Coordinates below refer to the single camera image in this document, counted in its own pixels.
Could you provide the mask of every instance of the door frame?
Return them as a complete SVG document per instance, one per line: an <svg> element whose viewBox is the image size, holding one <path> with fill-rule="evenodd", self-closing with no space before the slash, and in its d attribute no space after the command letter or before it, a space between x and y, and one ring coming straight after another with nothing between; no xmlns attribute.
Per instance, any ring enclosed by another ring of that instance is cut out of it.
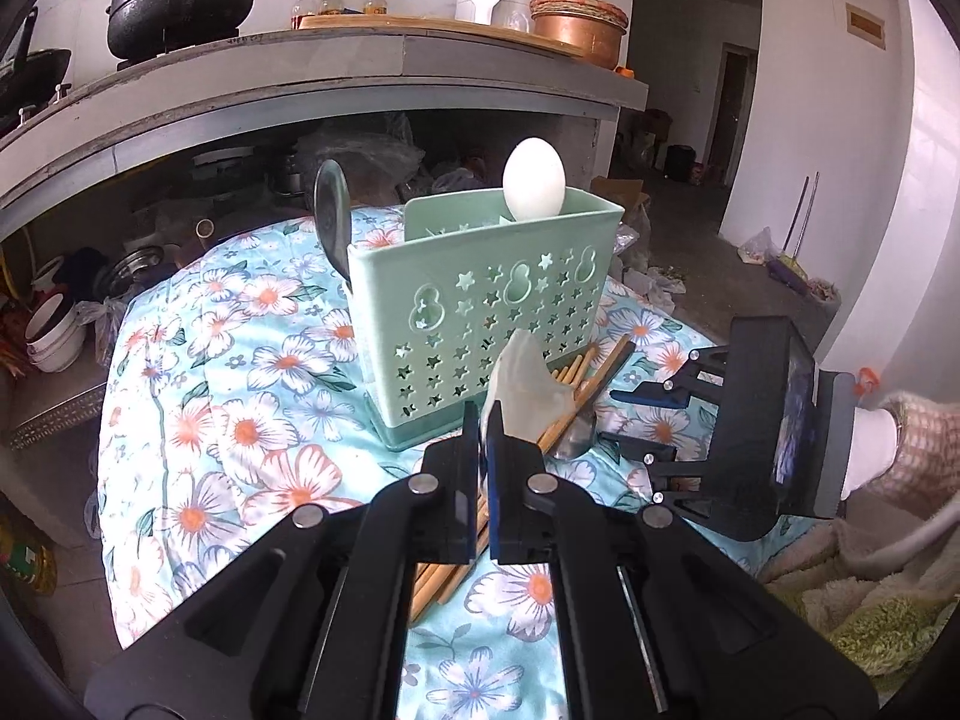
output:
<svg viewBox="0 0 960 720"><path fill-rule="evenodd" d="M731 183L733 183L731 181L730 168L731 166L734 166L734 169L736 169L736 167L739 166L740 152L743 149L743 139L747 129L747 119L750 118L750 109L752 107L752 102L754 101L754 86L755 81L757 80L757 57L760 55L760 52L757 49L748 49L746 46L738 46L736 43L723 43L721 52L720 71L717 74L716 91L713 97L713 113L710 115L710 129L709 132L707 132L707 146L704 149L703 155L704 170L707 170L710 159L710 151L713 148L713 134L717 127L717 117L720 114L720 97L723 94L723 81L727 73L727 59L732 53L736 53L737 55L748 57L748 60L750 60L747 72L747 84L744 86L743 104L741 105L740 118L737 122L736 137L733 139L733 153L731 153L730 162L727 162L726 165L723 165L724 185L730 186Z"/></svg>

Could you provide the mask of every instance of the wooden board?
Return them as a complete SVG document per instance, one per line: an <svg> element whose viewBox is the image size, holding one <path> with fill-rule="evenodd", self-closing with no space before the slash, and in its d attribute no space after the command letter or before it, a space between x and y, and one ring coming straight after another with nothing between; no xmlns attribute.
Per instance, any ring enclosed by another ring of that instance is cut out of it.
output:
<svg viewBox="0 0 960 720"><path fill-rule="evenodd" d="M344 29L344 28L389 28L389 29L433 29L443 32L457 32L462 35L508 40L511 43L520 43L532 49L543 49L548 52L561 53L564 56L582 57L583 49L572 46L570 43L561 43L553 38L535 35L529 32L520 32L516 29L507 29L504 26L489 26L484 23L459 22L453 19L426 19L413 16L365 16L360 14L344 14L337 16L304 16L299 24L300 29Z"/></svg>

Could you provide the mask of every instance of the plastic basket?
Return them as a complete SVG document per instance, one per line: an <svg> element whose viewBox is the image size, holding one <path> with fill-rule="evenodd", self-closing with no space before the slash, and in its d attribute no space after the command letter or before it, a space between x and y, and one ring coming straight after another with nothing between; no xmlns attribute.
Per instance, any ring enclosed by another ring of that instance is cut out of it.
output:
<svg viewBox="0 0 960 720"><path fill-rule="evenodd" d="M560 215L512 221L502 189L419 197L404 242L347 250L373 422L400 449L459 424L517 327L546 360L587 345L623 209L568 188Z"/></svg>

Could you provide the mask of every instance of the silver bolt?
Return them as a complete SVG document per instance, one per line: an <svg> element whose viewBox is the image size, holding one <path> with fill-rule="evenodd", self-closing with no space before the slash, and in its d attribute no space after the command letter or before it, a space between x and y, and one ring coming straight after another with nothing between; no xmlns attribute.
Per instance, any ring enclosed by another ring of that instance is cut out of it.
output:
<svg viewBox="0 0 960 720"><path fill-rule="evenodd" d="M557 477L552 473L535 473L527 480L531 493L549 495L557 488Z"/></svg>
<svg viewBox="0 0 960 720"><path fill-rule="evenodd" d="M293 520L298 528L314 528L323 522L323 508L315 503L305 503L294 509Z"/></svg>
<svg viewBox="0 0 960 720"><path fill-rule="evenodd" d="M407 482L412 493L416 495L426 495L440 486L440 481L432 473L419 473L411 476Z"/></svg>
<svg viewBox="0 0 960 720"><path fill-rule="evenodd" d="M640 516L647 525L658 530L673 522L673 512L665 506L648 506Z"/></svg>

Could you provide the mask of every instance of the woven lid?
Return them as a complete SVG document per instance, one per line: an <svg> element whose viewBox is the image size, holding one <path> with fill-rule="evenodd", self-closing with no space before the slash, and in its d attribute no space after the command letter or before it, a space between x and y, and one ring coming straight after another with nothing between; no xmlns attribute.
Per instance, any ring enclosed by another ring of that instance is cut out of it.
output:
<svg viewBox="0 0 960 720"><path fill-rule="evenodd" d="M611 23L626 31L627 14L616 5L603 0L531 0L530 15L533 18L548 13L564 16L584 16L600 22Z"/></svg>

